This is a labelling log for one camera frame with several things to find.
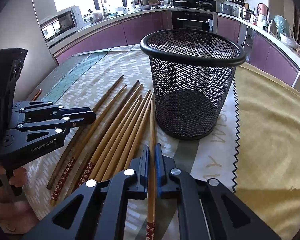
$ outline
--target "gray stripe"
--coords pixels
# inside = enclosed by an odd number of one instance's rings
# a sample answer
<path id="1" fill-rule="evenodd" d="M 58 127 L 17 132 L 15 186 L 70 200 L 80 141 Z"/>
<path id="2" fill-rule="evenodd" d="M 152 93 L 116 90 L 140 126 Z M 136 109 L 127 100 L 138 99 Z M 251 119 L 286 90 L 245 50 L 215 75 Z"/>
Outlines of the gray stripe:
<path id="1" fill-rule="evenodd" d="M 194 159 L 197 155 L 199 141 L 200 140 L 179 141 L 176 153 L 173 157 L 178 168 L 189 173 L 191 172 Z M 157 198 L 155 203 L 154 239 L 161 240 L 171 223 L 173 215 L 177 210 L 177 200 Z M 135 240 L 144 239 L 146 239 L 146 220 L 144 221 Z"/>

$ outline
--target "basket rim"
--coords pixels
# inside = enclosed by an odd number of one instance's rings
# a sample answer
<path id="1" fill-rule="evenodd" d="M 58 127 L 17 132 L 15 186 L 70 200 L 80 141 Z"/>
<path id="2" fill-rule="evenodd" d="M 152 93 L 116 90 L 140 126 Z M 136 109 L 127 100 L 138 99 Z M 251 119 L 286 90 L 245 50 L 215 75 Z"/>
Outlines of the basket rim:
<path id="1" fill-rule="evenodd" d="M 232 44 L 234 47 L 236 47 L 240 54 L 237 57 L 234 58 L 205 58 L 205 57 L 196 57 L 196 56 L 188 56 L 188 55 L 181 55 L 177 53 L 171 53 L 171 52 L 164 52 L 157 49 L 153 49 L 148 46 L 147 41 L 159 34 L 162 33 L 172 33 L 172 32 L 198 32 L 198 33 L 205 33 L 210 35 L 211 37 L 216 37 L 221 40 L 227 41 L 228 43 Z M 197 65 L 202 67 L 237 67 L 245 62 L 246 59 L 246 53 L 245 51 L 235 42 L 220 36 L 215 33 L 202 31 L 202 30 L 195 30 L 195 29 L 168 29 L 168 30 L 162 30 L 157 31 L 154 33 L 151 33 L 145 37 L 142 38 L 140 42 L 140 48 L 141 50 L 147 54 L 150 57 L 154 57 L 160 60 L 172 62 L 172 63 L 180 63 L 185 65 Z"/>

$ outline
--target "kitchen cabinet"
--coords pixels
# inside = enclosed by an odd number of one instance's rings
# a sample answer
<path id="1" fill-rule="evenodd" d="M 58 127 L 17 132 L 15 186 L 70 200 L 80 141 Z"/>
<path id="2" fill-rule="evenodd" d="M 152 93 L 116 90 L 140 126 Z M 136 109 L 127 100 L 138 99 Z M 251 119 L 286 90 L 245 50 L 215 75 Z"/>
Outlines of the kitchen cabinet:
<path id="1" fill-rule="evenodd" d="M 289 86 L 293 85 L 298 75 L 298 71 L 293 64 L 273 46 L 270 46 L 263 71 L 282 80 Z"/>
<path id="2" fill-rule="evenodd" d="M 270 50 L 270 43 L 256 34 L 253 40 L 249 63 L 258 69 L 263 70 Z"/>
<path id="3" fill-rule="evenodd" d="M 163 29 L 161 12 L 148 13 L 122 24 L 128 45 L 139 44 L 144 36 Z"/>
<path id="4" fill-rule="evenodd" d="M 65 61 L 68 57 L 87 51 L 99 50 L 99 49 L 109 49 L 118 46 L 126 46 L 127 41 L 124 36 L 123 25 L 119 23 L 117 25 L 111 26 L 100 32 L 80 41 L 75 44 L 58 57 L 56 57 L 59 64 Z"/>
<path id="5" fill-rule="evenodd" d="M 237 43 L 239 30 L 239 21 L 218 16 L 217 34 Z"/>

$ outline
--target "faucet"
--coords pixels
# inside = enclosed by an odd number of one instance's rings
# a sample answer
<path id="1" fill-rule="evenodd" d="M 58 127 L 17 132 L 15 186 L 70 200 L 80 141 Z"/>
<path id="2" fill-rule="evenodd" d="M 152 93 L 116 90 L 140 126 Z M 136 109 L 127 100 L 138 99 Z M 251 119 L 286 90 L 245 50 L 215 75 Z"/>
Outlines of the faucet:
<path id="1" fill-rule="evenodd" d="M 102 6 L 102 10 L 103 10 L 103 18 L 106 20 L 108 18 L 108 15 L 110 15 L 111 13 L 106 13 L 105 7 L 103 6 L 103 3 L 106 2 L 106 0 L 100 0 L 101 1 L 101 6 Z"/>

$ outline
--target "silver screw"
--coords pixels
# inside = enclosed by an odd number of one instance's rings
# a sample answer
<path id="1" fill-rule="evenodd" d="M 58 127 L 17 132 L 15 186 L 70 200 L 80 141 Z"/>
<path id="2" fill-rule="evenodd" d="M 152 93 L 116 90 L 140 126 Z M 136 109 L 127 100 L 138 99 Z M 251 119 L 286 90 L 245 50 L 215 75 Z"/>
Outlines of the silver screw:
<path id="1" fill-rule="evenodd" d="M 131 176 L 131 175 L 133 175 L 134 174 L 134 170 L 133 169 L 126 169 L 125 171 L 124 171 L 124 174 L 126 175 L 126 176 Z"/>
<path id="2" fill-rule="evenodd" d="M 179 174 L 181 173 L 181 170 L 179 170 L 179 169 L 177 169 L 177 168 L 174 168 L 174 169 L 172 169 L 170 172 L 171 172 L 171 174 L 173 174 L 173 175 L 179 175 Z"/>
<path id="3" fill-rule="evenodd" d="M 211 186 L 218 186 L 219 185 L 219 181 L 217 179 L 209 179 L 209 184 Z"/>
<path id="4" fill-rule="evenodd" d="M 86 181 L 87 187 L 94 187 L 97 184 L 97 182 L 94 179 L 89 179 Z"/>

